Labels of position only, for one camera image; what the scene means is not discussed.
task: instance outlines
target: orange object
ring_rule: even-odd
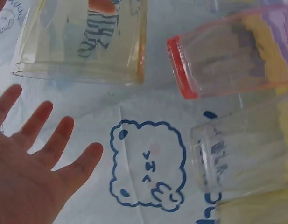
[[[111,0],[89,0],[89,9],[100,13],[113,13],[116,8]]]

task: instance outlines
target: red rim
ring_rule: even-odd
[[[185,99],[196,99],[198,98],[198,93],[192,91],[188,83],[186,73],[183,68],[183,63],[180,57],[180,52],[178,49],[178,43],[180,37],[175,36],[167,41],[167,47],[169,52],[169,57],[173,67],[173,72],[178,84],[178,87]]]

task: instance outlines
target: cartoon drawing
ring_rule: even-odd
[[[0,34],[10,29],[14,24],[15,14],[9,9],[0,12]]]
[[[122,120],[111,131],[110,192],[126,207],[177,211],[184,202],[186,149],[179,131],[165,121]]]

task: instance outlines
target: table surface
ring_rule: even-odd
[[[273,95],[271,91],[263,91],[203,100],[183,99],[175,84],[167,54],[166,40],[174,35],[191,31],[198,25],[213,19],[213,16],[208,14],[204,8],[195,8],[194,0],[149,0],[146,74],[142,86],[124,87],[56,82],[13,76],[8,72],[8,64],[12,55],[10,46],[14,48],[16,36],[20,32],[22,16],[27,11],[30,2],[29,0],[17,0],[15,3],[15,1],[9,0],[5,6],[6,9],[13,11],[15,21],[14,27],[8,28],[4,35],[0,36],[0,42],[10,43],[8,54],[3,54],[6,48],[3,47],[4,45],[0,46],[0,93],[12,83],[20,83],[23,93],[4,122],[3,131],[6,135],[11,135],[24,124],[42,101],[50,100],[54,103],[53,113],[30,152],[41,148],[63,116],[72,116],[76,120],[76,129],[57,166],[66,165],[76,158],[82,150],[81,148],[76,151],[77,147],[83,147],[88,141],[97,139],[105,146],[104,160],[99,165],[97,173],[104,173],[105,169],[111,170],[109,164],[112,163],[112,151],[109,147],[109,134],[111,128],[117,125],[121,119],[136,120],[139,123],[147,120],[167,121],[180,131],[187,152],[189,152],[190,128],[208,120],[203,116],[204,111],[213,111],[221,116]],[[139,139],[135,142],[139,148],[141,148],[141,144],[144,145]],[[174,149],[168,150],[174,157]],[[131,153],[132,149],[126,146],[125,151]],[[129,168],[137,169],[133,167],[132,161],[138,161],[138,159],[130,159],[128,161]],[[135,215],[130,207],[124,207],[118,203],[116,206],[112,206],[116,200],[110,196],[110,192],[104,193],[102,190],[103,188],[108,189],[110,177],[108,175],[99,177],[95,174],[85,187],[68,202],[56,223],[92,223],[94,220],[95,223],[109,223],[114,220],[123,223],[127,217],[132,223],[169,224],[180,220],[183,223],[195,223],[196,220],[202,220],[197,223],[207,223],[203,220],[213,220],[214,212],[213,215],[210,215],[211,210],[207,210],[213,205],[207,194],[199,193],[192,178],[191,169],[190,155],[188,155],[185,168],[188,178],[184,186],[186,197],[184,206],[181,206],[175,214],[169,214],[159,208],[136,206],[137,215]],[[164,176],[166,172],[167,170],[163,170],[162,175]],[[93,202],[91,196],[96,197],[96,195],[92,195],[93,189],[99,190],[99,194],[101,194],[98,197],[99,200],[103,200],[104,196],[107,198],[106,202]]]

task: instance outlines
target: blue dot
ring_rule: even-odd
[[[126,136],[128,135],[128,131],[127,130],[122,130],[119,132],[119,139],[124,139]]]
[[[209,118],[209,119],[215,119],[215,118],[218,117],[215,113],[213,113],[213,112],[211,112],[211,111],[205,111],[205,112],[203,113],[203,115],[204,115],[205,117]]]
[[[126,190],[121,189],[120,192],[121,192],[121,195],[122,195],[123,197],[130,197],[129,193],[128,193]]]

